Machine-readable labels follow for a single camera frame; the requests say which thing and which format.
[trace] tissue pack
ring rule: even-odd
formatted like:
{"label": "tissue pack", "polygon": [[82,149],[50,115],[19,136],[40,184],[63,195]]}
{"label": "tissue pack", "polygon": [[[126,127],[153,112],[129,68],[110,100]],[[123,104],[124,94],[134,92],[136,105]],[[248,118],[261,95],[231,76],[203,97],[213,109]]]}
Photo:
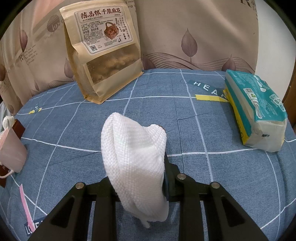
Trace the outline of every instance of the tissue pack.
{"label": "tissue pack", "polygon": [[287,113],[280,98],[257,75],[227,70],[224,94],[232,105],[242,142],[246,146],[280,150]]}

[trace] paper bag label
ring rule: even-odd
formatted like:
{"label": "paper bag label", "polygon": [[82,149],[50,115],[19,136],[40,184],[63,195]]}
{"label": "paper bag label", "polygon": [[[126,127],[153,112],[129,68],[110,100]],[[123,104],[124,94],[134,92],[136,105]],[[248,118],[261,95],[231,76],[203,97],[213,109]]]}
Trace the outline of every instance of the paper bag label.
{"label": "paper bag label", "polygon": [[91,55],[133,40],[122,6],[85,9],[75,12],[75,17]]}

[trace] yellow stripe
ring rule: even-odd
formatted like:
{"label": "yellow stripe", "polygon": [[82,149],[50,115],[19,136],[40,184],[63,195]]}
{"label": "yellow stripe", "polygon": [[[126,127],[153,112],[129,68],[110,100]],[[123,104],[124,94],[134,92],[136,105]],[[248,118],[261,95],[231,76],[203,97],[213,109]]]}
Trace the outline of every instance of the yellow stripe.
{"label": "yellow stripe", "polygon": [[224,92],[224,95],[226,96],[226,98],[229,100],[230,104],[232,105],[233,107],[233,110],[234,110],[234,114],[235,114],[235,117],[236,117],[236,120],[237,120],[237,124],[239,126],[239,131],[240,131],[240,134],[241,134],[241,138],[242,138],[242,143],[243,144],[246,144],[247,140],[249,139],[249,136],[247,135],[247,132],[244,128],[244,125],[242,123],[242,119],[239,115],[239,112],[237,110],[237,107],[233,101],[233,98],[231,97],[231,94],[229,93],[229,90],[228,88],[226,87],[225,90],[223,90]]}
{"label": "yellow stripe", "polygon": [[29,112],[29,114],[33,114],[33,113],[35,113],[35,110],[31,110],[31,111]]}
{"label": "yellow stripe", "polygon": [[220,102],[228,102],[228,100],[220,97],[220,96],[213,96],[213,95],[195,95],[197,100],[211,100],[211,101],[220,101]]}

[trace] bed sheet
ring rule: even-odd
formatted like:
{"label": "bed sheet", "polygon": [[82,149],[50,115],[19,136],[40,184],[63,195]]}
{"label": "bed sheet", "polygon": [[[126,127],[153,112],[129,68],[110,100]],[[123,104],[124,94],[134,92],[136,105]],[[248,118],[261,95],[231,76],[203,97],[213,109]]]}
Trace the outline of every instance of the bed sheet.
{"label": "bed sheet", "polygon": [[[164,127],[171,163],[197,182],[221,183],[269,240],[278,239],[296,213],[296,136],[288,124],[279,152],[243,146],[231,105],[201,100],[222,94],[224,75],[154,69],[101,105],[84,100],[76,83],[29,100],[16,115],[26,128],[27,160],[0,188],[0,215],[17,240],[30,236],[21,184],[38,226],[75,183],[91,184],[106,176],[100,133],[113,112],[143,126]],[[41,110],[29,114],[35,107]],[[167,220],[151,223],[150,229],[121,204],[116,210],[118,240],[178,240],[178,203],[170,203]]]}

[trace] wall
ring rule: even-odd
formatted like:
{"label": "wall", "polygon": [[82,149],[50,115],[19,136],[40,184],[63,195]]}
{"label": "wall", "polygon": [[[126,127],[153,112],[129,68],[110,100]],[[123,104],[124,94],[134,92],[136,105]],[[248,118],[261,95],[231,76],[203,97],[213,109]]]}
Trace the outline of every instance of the wall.
{"label": "wall", "polygon": [[259,46],[255,73],[283,99],[295,64],[296,42],[281,18],[264,0],[256,0],[256,7]]}

